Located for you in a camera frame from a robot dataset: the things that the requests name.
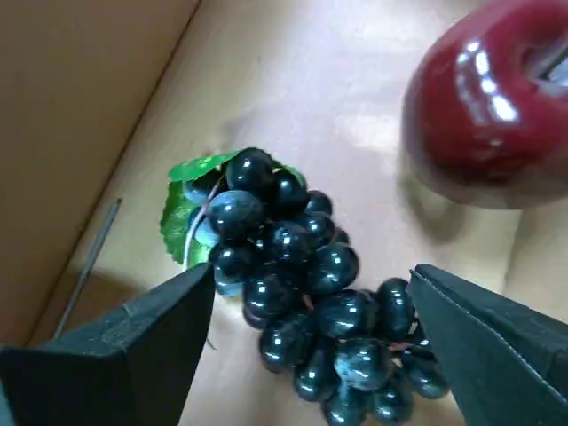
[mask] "grape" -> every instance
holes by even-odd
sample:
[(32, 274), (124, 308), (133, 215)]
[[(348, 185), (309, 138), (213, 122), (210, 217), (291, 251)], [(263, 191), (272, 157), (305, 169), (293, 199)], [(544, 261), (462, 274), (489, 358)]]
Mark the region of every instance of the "grape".
[(412, 392), (403, 382), (402, 373), (394, 367), (394, 374), (379, 390), (369, 395), (369, 409), (373, 417), (385, 426), (406, 423), (412, 416)]
[[(192, 223), (195, 221), (195, 218), (197, 218), (199, 210), (200, 209), (193, 209), (189, 214), (189, 218), (187, 219), (188, 231), (189, 227), (191, 227)], [(219, 234), (213, 231), (209, 220), (201, 221), (201, 223), (197, 226), (195, 233), (193, 234), (193, 238), (200, 244), (203, 244), (207, 247), (213, 247), (219, 242)]]
[(272, 260), (302, 264), (310, 255), (310, 234), (294, 222), (277, 222), (266, 226), (263, 247)]
[(271, 199), (271, 207), (276, 216), (290, 216), (302, 211), (310, 200), (308, 191), (298, 179), (286, 169), (274, 173), (276, 185)]
[(237, 296), (241, 293), (244, 285), (243, 280), (232, 280), (227, 278), (223, 271), (215, 266), (213, 269), (215, 276), (215, 290), (221, 296)]
[(310, 200), (305, 208), (307, 213), (321, 212), (328, 216), (333, 215), (334, 207), (333, 203), (327, 195), (321, 191), (311, 190), (308, 192)]
[(400, 361), (413, 391), (421, 397), (438, 399), (449, 392), (450, 387), (436, 361), (415, 357), (410, 351), (405, 351)]
[(377, 339), (355, 337), (335, 355), (335, 371), (344, 383), (360, 391), (377, 391), (391, 375), (391, 355)]
[(247, 310), (260, 318), (290, 312), (298, 294), (284, 274), (262, 266), (245, 283), (243, 300)]
[(313, 337), (312, 318), (307, 313), (294, 312), (273, 319), (258, 339), (260, 358), (267, 370), (281, 373), (304, 362)]
[(413, 355), (424, 359), (434, 359), (430, 339), (426, 337), (420, 324), (418, 324), (414, 333), (410, 335), (406, 341), (413, 345), (408, 348)]
[(229, 189), (249, 191), (261, 199), (272, 193), (275, 183), (272, 158), (257, 148), (240, 151), (229, 161), (226, 179)]
[(249, 312), (245, 305), (242, 306), (242, 317), (245, 319), (245, 321), (247, 321), (247, 324), (257, 330), (264, 330), (266, 324), (268, 324), (267, 318), (260, 318), (253, 315)]
[(310, 248), (317, 250), (329, 244), (335, 237), (335, 224), (325, 213), (304, 213), (296, 218), (310, 234)]
[(370, 334), (378, 308), (376, 301), (365, 293), (344, 290), (320, 301), (313, 314), (321, 334), (345, 339)]
[(320, 248), (310, 262), (308, 270), (311, 295), (336, 293), (349, 286), (359, 273), (359, 258), (352, 248), (332, 242)]
[(340, 383), (333, 397), (321, 404), (330, 426), (360, 426), (365, 421), (367, 398), (364, 392)]
[(380, 337), (402, 342), (414, 321), (414, 306), (406, 292), (408, 282), (400, 278), (386, 280), (376, 292), (381, 305), (378, 331)]
[(318, 338), (312, 355), (294, 370), (294, 389), (301, 399), (321, 402), (331, 397), (339, 383), (334, 358), (334, 341), (326, 337)]
[[(183, 190), (184, 196), (187, 200), (192, 202), (193, 204), (197, 204), (201, 206), (202, 204), (207, 201), (207, 197), (213, 186), (217, 183), (217, 181), (222, 177), (222, 173), (217, 170), (210, 171), (207, 175), (200, 177), (194, 181), (184, 182)], [(224, 181), (221, 181), (219, 192), (224, 191), (226, 188), (223, 185)]]
[(213, 231), (222, 240), (243, 238), (264, 219), (262, 203), (245, 191), (226, 191), (217, 195), (207, 208)]
[(335, 242), (342, 242), (343, 244), (349, 245), (351, 240), (349, 239), (349, 235), (343, 228), (337, 226), (335, 228)]
[(243, 281), (260, 262), (258, 249), (248, 241), (225, 242), (216, 246), (213, 265), (226, 280)]

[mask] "artificial leaf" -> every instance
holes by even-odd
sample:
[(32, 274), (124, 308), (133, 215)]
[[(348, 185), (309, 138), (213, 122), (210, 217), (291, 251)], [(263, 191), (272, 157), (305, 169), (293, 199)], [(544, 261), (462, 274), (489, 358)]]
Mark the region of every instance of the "artificial leaf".
[[(189, 215), (194, 209), (198, 208), (197, 204), (193, 204), (184, 197), (183, 182), (170, 182), (168, 199), (160, 221), (160, 233), (163, 242), (166, 244), (166, 250), (179, 264), (184, 262), (185, 236), (189, 229)], [(208, 253), (208, 247), (202, 246), (197, 241), (192, 241), (190, 267), (200, 262), (206, 262)]]
[(181, 164), (170, 170), (170, 180), (172, 182), (186, 182), (201, 178), (207, 175), (217, 166), (231, 160), (239, 151), (233, 151), (228, 154), (211, 155), (209, 157), (200, 157), (190, 162), (182, 162)]
[(200, 244), (198, 241), (192, 241), (192, 247), (189, 249), (189, 268), (193, 268), (197, 264), (203, 264), (209, 261), (210, 247)]

